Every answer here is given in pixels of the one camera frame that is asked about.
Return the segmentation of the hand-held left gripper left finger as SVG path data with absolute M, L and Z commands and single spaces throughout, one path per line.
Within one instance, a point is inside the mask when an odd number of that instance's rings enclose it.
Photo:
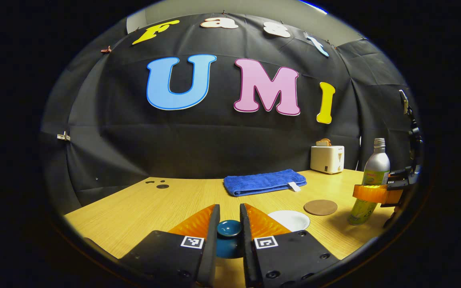
M 148 288 L 212 288 L 219 220 L 220 206 L 208 206 L 168 232 L 150 232 L 118 262 Z

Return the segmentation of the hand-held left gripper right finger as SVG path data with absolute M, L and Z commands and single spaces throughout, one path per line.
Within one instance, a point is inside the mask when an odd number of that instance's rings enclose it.
M 339 260 L 311 233 L 291 232 L 249 205 L 240 205 L 243 265 L 248 288 L 323 286 Z

